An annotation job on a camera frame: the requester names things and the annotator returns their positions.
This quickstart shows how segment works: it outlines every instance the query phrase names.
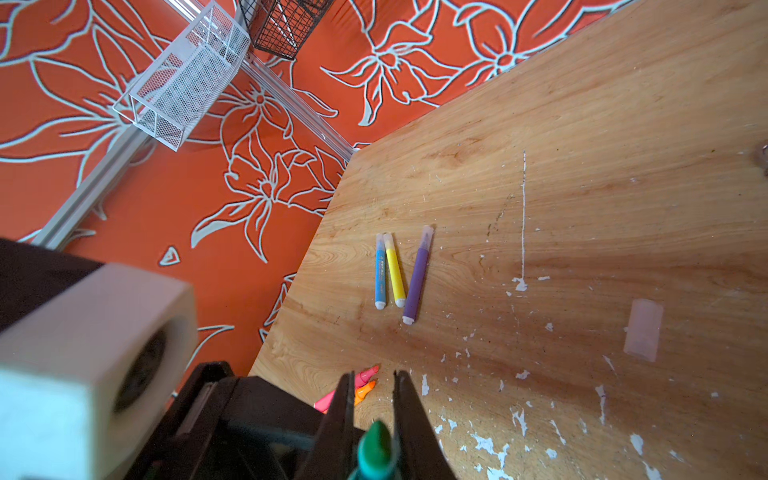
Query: purple marker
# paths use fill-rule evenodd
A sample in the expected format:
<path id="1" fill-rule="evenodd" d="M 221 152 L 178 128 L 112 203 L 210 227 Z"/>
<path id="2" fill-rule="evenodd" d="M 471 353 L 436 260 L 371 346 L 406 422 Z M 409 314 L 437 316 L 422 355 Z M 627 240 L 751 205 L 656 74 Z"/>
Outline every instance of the purple marker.
<path id="1" fill-rule="evenodd" d="M 429 246 L 432 244 L 432 234 L 435 229 L 429 225 L 424 226 L 422 231 L 422 244 L 419 245 L 419 252 L 416 254 L 416 265 L 413 266 L 413 276 L 408 285 L 408 298 L 406 307 L 402 311 L 402 322 L 406 325 L 413 325 L 416 320 L 416 312 L 419 310 L 419 299 L 422 296 L 422 284 L 424 283 L 424 273 L 427 270 L 427 260 L 429 260 Z"/>

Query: white wire basket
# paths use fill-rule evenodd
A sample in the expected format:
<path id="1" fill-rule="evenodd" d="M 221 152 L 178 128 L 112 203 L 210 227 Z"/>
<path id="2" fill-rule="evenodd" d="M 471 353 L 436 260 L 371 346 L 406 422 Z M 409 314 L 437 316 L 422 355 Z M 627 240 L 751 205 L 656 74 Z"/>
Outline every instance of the white wire basket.
<path id="1" fill-rule="evenodd" d="M 245 29 L 211 0 L 112 108 L 177 151 L 240 70 L 249 47 Z"/>

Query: orange wall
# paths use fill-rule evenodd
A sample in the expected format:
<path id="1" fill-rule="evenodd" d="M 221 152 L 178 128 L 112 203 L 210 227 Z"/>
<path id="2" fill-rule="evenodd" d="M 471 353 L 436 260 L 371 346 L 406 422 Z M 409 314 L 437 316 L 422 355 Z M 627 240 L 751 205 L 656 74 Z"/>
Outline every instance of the orange wall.
<path id="1" fill-rule="evenodd" d="M 296 61 L 260 56 L 364 147 L 624 3 L 336 0 Z M 38 0 L 0 5 L 0 24 L 0 235 L 21 239 L 127 128 L 112 103 L 186 22 L 162 0 Z M 68 251 L 191 282 L 195 361 L 244 374 L 344 167 L 240 72 L 177 153 L 137 159 Z"/>

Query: pink marker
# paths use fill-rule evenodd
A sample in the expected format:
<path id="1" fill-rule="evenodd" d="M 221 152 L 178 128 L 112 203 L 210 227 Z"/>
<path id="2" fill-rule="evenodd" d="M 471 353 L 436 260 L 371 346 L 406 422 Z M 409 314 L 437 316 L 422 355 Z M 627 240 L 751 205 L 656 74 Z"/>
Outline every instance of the pink marker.
<path id="1" fill-rule="evenodd" d="M 374 365 L 371 368 L 365 370 L 364 372 L 360 372 L 357 375 L 355 375 L 355 388 L 358 389 L 361 386 L 368 383 L 376 373 L 379 373 L 378 365 Z M 317 402 L 315 402 L 315 405 L 314 405 L 315 409 L 323 413 L 327 412 L 328 408 L 331 406 L 331 400 L 333 400 L 333 393 L 334 392 L 331 392 L 328 395 L 322 397 Z"/>

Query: black wire basket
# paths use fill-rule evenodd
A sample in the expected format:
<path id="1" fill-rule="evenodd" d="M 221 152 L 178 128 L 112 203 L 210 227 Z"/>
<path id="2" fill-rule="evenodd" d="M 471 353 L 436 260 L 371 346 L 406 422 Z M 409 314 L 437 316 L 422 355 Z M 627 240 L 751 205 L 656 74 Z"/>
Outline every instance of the black wire basket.
<path id="1" fill-rule="evenodd" d="M 328 11 L 333 0 L 239 0 L 251 43 L 288 60 Z"/>

